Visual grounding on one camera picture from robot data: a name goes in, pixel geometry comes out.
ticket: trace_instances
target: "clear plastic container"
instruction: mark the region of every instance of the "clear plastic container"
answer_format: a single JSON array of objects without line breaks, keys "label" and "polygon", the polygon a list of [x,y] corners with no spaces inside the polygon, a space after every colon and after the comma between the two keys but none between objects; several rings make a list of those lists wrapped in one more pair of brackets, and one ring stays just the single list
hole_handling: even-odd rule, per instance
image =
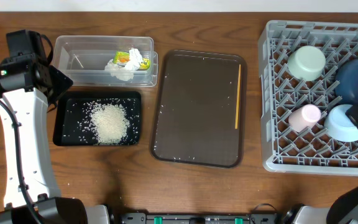
[{"label": "clear plastic container", "polygon": [[[52,65],[71,78],[74,85],[155,86],[158,55],[150,37],[60,36],[56,40]],[[116,52],[136,48],[150,59],[147,70],[105,71]]]}]

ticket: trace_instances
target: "brown tray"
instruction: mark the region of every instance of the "brown tray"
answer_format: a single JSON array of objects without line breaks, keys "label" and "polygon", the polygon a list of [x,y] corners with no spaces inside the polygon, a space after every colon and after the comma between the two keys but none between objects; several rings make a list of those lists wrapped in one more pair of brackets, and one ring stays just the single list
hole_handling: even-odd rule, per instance
[{"label": "brown tray", "polygon": [[239,56],[169,52],[158,90],[152,155],[188,164],[238,165],[244,145],[246,81],[247,65]]}]

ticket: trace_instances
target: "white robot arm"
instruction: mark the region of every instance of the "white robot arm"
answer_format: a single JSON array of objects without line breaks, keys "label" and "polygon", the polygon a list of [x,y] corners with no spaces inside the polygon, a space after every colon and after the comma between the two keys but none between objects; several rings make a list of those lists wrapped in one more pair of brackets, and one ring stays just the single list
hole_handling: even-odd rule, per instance
[{"label": "white robot arm", "polygon": [[62,198],[53,174],[46,117],[50,104],[73,82],[49,66],[44,35],[20,30],[7,34],[10,57],[0,64],[0,116],[4,128],[7,185],[0,223],[108,224],[104,205],[85,208]]}]

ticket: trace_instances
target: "wooden table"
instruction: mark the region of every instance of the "wooden table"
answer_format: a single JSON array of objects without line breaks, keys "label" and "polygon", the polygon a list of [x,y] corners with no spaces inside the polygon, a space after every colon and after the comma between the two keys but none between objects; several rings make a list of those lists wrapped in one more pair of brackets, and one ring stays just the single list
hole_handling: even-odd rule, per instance
[{"label": "wooden table", "polygon": [[[0,61],[8,56],[5,34],[19,29],[46,34],[53,43],[60,35],[149,36],[159,54],[160,69],[171,49],[240,55],[248,64],[248,80],[244,159],[238,167],[167,163],[150,155],[157,84],[134,89],[142,95],[143,110],[142,135],[136,146],[57,147],[52,142],[56,111],[47,115],[52,166],[62,196],[79,198],[86,206],[108,203],[116,212],[247,213],[260,203],[284,211],[297,202],[328,207],[358,186],[358,177],[280,174],[262,167],[257,40],[272,19],[358,23],[358,14],[0,12]],[[5,185],[0,122],[0,211]]]}]

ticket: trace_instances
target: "dish rack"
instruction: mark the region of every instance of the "dish rack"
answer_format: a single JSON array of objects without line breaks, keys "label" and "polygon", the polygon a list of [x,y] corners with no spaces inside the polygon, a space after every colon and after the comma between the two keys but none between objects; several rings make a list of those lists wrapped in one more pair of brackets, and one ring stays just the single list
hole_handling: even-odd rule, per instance
[{"label": "dish rack", "polygon": [[[294,78],[288,57],[304,45],[326,57],[321,76],[311,82]],[[358,176],[358,141],[330,138],[324,120],[342,100],[334,89],[338,68],[358,58],[358,24],[269,21],[258,41],[262,81],[262,159],[271,172]],[[306,104],[321,111],[320,121],[296,133],[288,116]]]}]

